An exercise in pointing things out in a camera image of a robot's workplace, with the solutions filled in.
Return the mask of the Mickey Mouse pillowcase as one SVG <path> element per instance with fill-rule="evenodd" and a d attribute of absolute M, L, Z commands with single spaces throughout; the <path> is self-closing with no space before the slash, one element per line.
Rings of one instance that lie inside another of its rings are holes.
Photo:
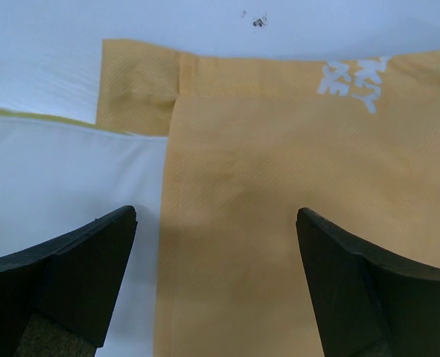
<path fill-rule="evenodd" d="M 333 62 L 103 42 L 97 122 L 166 136 L 156 356 L 321 356 L 310 208 L 440 268 L 440 51 Z"/>

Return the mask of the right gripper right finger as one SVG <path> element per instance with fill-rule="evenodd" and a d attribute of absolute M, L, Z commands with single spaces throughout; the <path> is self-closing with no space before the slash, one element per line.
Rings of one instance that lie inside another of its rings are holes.
<path fill-rule="evenodd" d="M 325 356 L 440 356 L 440 268 L 309 208 L 299 210 L 296 231 Z"/>

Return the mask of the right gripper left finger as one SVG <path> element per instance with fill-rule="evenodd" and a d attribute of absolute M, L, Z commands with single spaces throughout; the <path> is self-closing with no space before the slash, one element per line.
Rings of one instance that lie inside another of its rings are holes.
<path fill-rule="evenodd" d="M 123 206 L 0 257 L 0 356 L 94 356 L 105 342 L 135 239 Z"/>

